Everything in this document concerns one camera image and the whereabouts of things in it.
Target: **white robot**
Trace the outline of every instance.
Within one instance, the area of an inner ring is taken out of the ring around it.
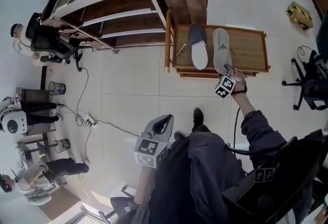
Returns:
[[[1,129],[10,134],[25,134],[28,131],[26,113],[15,105],[14,99],[6,97],[0,103]]]

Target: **black shoe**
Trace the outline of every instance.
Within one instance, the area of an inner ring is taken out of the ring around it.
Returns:
[[[185,138],[185,136],[182,135],[179,131],[177,131],[177,132],[174,133],[174,139],[175,139],[175,141],[179,141],[179,140],[182,140],[184,138]]]
[[[199,108],[196,108],[194,110],[194,127],[198,127],[202,125],[203,122],[204,122],[203,112]]]

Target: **box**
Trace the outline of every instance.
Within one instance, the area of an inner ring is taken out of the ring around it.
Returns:
[[[299,23],[304,30],[313,27],[312,18],[310,12],[299,5],[296,2],[292,2],[286,11],[290,17],[290,20],[295,23]]]

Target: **chair base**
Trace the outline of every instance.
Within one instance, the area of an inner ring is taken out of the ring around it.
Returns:
[[[301,68],[299,67],[299,65],[298,65],[298,63],[297,63],[297,61],[296,61],[295,58],[292,58],[292,63],[295,64],[300,79],[297,78],[297,79],[296,79],[296,83],[289,83],[289,84],[288,84],[286,81],[282,81],[281,84],[282,84],[284,87],[290,87],[290,86],[300,86],[300,87],[302,87],[302,89],[301,89],[301,95],[300,95],[300,97],[299,97],[298,104],[297,104],[297,105],[293,105],[293,109],[294,109],[294,110],[299,110],[299,108],[300,108],[300,106],[301,106],[301,104],[302,104],[302,101],[303,101],[303,99],[304,99],[304,85],[305,85],[305,78],[304,78],[304,75],[303,75],[303,73],[302,73],[302,70],[301,70]]]

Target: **gray slipper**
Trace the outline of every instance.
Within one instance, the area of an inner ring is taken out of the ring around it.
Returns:
[[[197,70],[204,70],[209,62],[206,50],[206,33],[202,26],[192,25],[189,30],[191,59]]]
[[[212,41],[214,49],[214,68],[218,73],[226,74],[227,70],[224,65],[232,65],[229,34],[225,29],[217,28],[212,33]]]

